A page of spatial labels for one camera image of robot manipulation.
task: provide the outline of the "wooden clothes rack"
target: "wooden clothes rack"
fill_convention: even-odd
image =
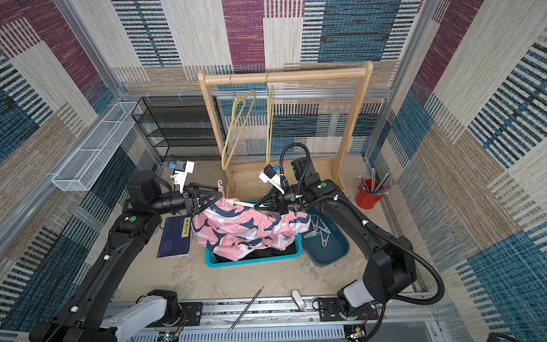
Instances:
[[[351,136],[357,117],[363,105],[366,89],[369,84],[370,75],[373,71],[372,62],[364,62],[363,67],[347,68],[347,69],[327,69],[327,70],[310,70],[310,71],[286,71],[286,72],[270,72],[256,74],[232,74],[232,75],[205,75],[203,71],[199,71],[197,78],[200,82],[201,92],[209,118],[213,126],[213,132],[217,141],[218,150],[222,154],[224,149],[224,139],[220,133],[220,123],[214,110],[213,97],[211,96],[210,86],[214,85],[229,85],[229,84],[256,84],[264,83],[267,79],[268,83],[274,82],[298,82],[312,80],[327,80],[327,79],[346,79],[357,78],[357,87],[353,96],[350,110],[348,112],[346,128],[342,135],[342,141],[338,148],[336,157],[320,157],[312,158],[316,171],[321,176],[321,179],[332,179],[338,186],[345,189],[342,181],[341,173],[344,159],[347,150],[351,143]],[[263,161],[243,164],[232,164],[226,168],[226,177],[228,186],[226,190],[227,196],[237,197],[240,200],[250,200],[261,198],[269,189],[269,184],[260,184],[258,186],[258,174],[266,165]],[[290,170],[290,166],[284,165],[285,170]],[[289,184],[296,183],[296,179],[292,172],[286,174]]]

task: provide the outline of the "yellow label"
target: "yellow label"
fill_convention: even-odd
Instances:
[[[182,227],[182,237],[187,237],[188,235],[190,235],[190,222],[191,222],[190,217],[184,218],[184,226]]]

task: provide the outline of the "white wire basket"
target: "white wire basket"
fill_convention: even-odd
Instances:
[[[133,127],[137,102],[118,102],[63,165],[52,182],[62,191],[89,191]]]

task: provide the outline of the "yellow hanger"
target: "yellow hanger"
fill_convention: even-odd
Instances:
[[[270,92],[268,88],[268,74],[266,74],[266,90],[268,91],[267,101],[267,126],[266,126],[266,165],[270,163],[270,156],[272,150],[272,133],[274,131],[274,100],[275,100],[275,87],[272,85]]]
[[[230,87],[232,86],[231,81],[232,81],[232,77],[230,76],[230,81],[229,81],[230,82]],[[249,96],[251,94],[253,95],[253,103],[251,103],[251,106],[249,107],[249,112],[247,113],[247,116],[245,117],[245,121],[243,122],[243,125],[241,126],[240,133],[237,135],[237,140],[234,143],[234,146],[232,147],[232,151],[230,152],[230,155],[228,156],[228,160],[226,162],[224,162],[224,160],[226,158],[226,151],[228,150],[228,141],[230,141],[230,136],[232,134],[232,130],[235,128],[236,122],[239,122],[239,118],[241,116],[241,113],[243,113],[243,109],[245,108],[245,103],[247,101],[247,98],[249,98]],[[231,118],[231,121],[230,121],[230,129],[228,130],[228,134],[226,135],[226,141],[224,142],[224,149],[222,150],[222,157],[221,157],[222,170],[226,170],[228,165],[230,165],[230,160],[232,159],[232,156],[234,155],[237,144],[239,143],[239,139],[241,138],[241,135],[243,134],[243,129],[247,125],[247,121],[249,121],[249,117],[251,116],[251,111],[253,110],[254,101],[256,99],[257,99],[257,93],[254,91],[254,89],[252,89],[251,91],[246,93],[244,96],[241,96],[241,95],[237,96],[234,100],[234,105],[232,106],[232,118]],[[240,112],[236,117],[237,106],[241,102],[243,102],[243,105],[241,106]]]

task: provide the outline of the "robotic arm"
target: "robotic arm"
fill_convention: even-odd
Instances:
[[[160,184],[170,191],[162,194]],[[216,190],[192,183],[184,191],[181,185],[181,191],[172,192],[171,186],[153,171],[132,175],[127,185],[129,200],[110,229],[99,258],[52,321],[34,326],[30,341],[125,341],[154,321],[180,319],[176,293],[155,290],[124,311],[122,318],[103,322],[107,305],[129,265],[161,223],[160,214],[183,209],[200,213],[222,197]]]
[[[306,157],[293,160],[292,169],[298,184],[288,186],[283,175],[283,157],[288,148],[304,149]],[[444,284],[437,271],[412,250],[412,243],[404,236],[395,238],[366,217],[353,205],[333,181],[321,180],[315,171],[310,153],[301,143],[287,146],[280,157],[277,170],[268,165],[260,174],[261,179],[273,185],[272,189],[255,204],[257,210],[288,212],[288,206],[297,200],[305,210],[317,205],[319,210],[331,218],[357,244],[368,260],[363,278],[338,291],[337,305],[340,316],[355,319],[370,302],[385,304],[398,299],[417,305],[431,305],[441,300]],[[399,293],[416,281],[415,260],[422,264],[437,282],[437,293],[431,298],[414,299]],[[383,318],[380,315],[374,332]]]
[[[288,186],[283,176],[283,156],[288,148],[300,146],[305,158],[291,162],[299,179],[298,184]],[[175,184],[178,192],[156,177],[153,171],[138,172],[131,176],[127,185],[129,203],[125,203],[122,214],[112,226],[107,243],[91,270],[84,277],[74,295],[60,308],[53,319],[39,322],[31,330],[32,342],[87,342],[125,341],[142,328],[155,321],[176,323],[180,318],[177,295],[172,291],[155,290],[138,305],[103,321],[107,305],[118,287],[129,265],[150,240],[160,224],[160,214],[175,213],[186,209],[188,213],[200,213],[222,197],[216,187],[189,184],[183,188],[193,163],[177,163]],[[331,180],[321,180],[311,162],[305,145],[293,143],[285,148],[280,166],[268,165],[260,179],[269,182],[272,189],[255,204],[257,210],[288,212],[288,207],[299,202],[302,208],[318,205],[319,209],[340,226],[357,244],[368,259],[362,279],[337,293],[337,306],[342,318],[355,319],[370,302],[386,303],[395,298],[414,304],[429,305],[438,302],[444,295],[444,285],[439,274],[423,258],[412,250],[410,241],[401,236],[393,237],[371,222],[357,209]],[[160,184],[170,191],[161,193]],[[428,299],[414,299],[399,293],[416,280],[414,260],[421,263],[437,281],[437,293]],[[363,340],[371,338],[380,326],[385,305],[375,328]]]

